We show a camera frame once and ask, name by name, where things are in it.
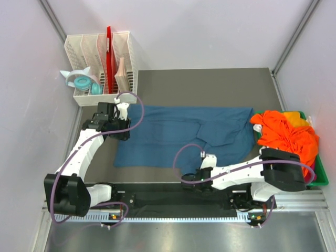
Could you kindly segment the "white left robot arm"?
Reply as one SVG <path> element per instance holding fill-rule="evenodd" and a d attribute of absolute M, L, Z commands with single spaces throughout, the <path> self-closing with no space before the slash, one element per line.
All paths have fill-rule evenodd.
<path fill-rule="evenodd" d="M 129 106 L 119 100 L 100 102 L 97 112 L 82 124 L 78 141 L 64 164 L 44 179 L 47 206 L 51 213 L 84 217 L 91 207 L 100 203 L 107 208 L 117 206 L 119 196 L 113 192 L 112 185 L 98 183 L 86 186 L 84 179 L 95 153 L 107 137 L 118 140 L 130 137 Z"/>

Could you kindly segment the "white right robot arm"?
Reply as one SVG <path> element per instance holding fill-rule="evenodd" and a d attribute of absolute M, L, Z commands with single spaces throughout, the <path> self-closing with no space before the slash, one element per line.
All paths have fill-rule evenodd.
<path fill-rule="evenodd" d="M 222 167 L 217 166 L 215 155 L 203 153 L 200 168 L 195 174 L 181 178 L 181 184 L 200 191 L 222 191 L 249 184 L 245 202 L 256 208 L 276 194 L 305 191 L 303 166 L 298 155 L 272 148 L 262 149 L 251 160 Z"/>

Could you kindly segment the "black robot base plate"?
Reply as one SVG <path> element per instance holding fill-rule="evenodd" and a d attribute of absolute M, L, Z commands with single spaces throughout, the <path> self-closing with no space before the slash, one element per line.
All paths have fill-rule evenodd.
<path fill-rule="evenodd" d="M 238 210 L 265 212 L 272 200 L 253 201 L 250 185 L 243 184 L 212 193 L 182 189 L 180 183 L 112 183 L 106 208 L 128 208 L 128 217 L 233 217 Z"/>

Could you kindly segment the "blue t shirt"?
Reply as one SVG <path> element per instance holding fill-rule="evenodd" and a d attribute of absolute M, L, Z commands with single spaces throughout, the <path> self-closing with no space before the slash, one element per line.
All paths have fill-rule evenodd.
<path fill-rule="evenodd" d="M 251 107 L 162 107 L 133 104 L 128 109 L 130 138 L 120 141 L 114 167 L 175 166 L 192 174 L 200 151 L 214 154 L 218 166 L 242 162 L 254 148 Z"/>

